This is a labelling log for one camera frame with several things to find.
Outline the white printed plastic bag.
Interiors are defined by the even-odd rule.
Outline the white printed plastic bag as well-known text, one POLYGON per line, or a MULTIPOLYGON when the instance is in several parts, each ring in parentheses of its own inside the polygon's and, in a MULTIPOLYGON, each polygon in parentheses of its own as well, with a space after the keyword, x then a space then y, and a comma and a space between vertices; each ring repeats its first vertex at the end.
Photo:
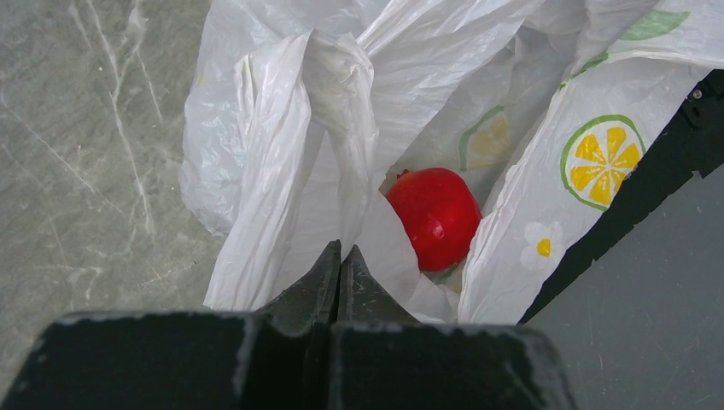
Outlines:
POLYGON ((225 240, 204 303, 260 308, 336 240, 417 318, 517 322, 722 66, 720 1, 216 1, 180 174, 225 240), (436 166, 482 204, 457 290, 382 194, 436 166))

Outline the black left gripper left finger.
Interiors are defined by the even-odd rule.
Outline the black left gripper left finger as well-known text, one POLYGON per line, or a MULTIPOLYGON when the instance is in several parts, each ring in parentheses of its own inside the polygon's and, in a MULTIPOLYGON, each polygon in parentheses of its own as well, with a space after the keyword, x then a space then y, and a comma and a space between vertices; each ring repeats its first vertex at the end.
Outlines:
POLYGON ((4 409, 321 409, 341 245, 252 312, 64 315, 34 343, 4 409))

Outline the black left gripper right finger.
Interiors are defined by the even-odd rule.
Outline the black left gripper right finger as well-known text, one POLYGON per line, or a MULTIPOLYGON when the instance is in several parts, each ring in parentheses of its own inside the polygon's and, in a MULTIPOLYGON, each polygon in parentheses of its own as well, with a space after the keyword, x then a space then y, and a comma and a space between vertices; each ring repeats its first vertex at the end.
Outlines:
POLYGON ((517 325, 424 324, 371 276, 342 264, 330 337, 334 409, 573 409, 561 358, 517 325))

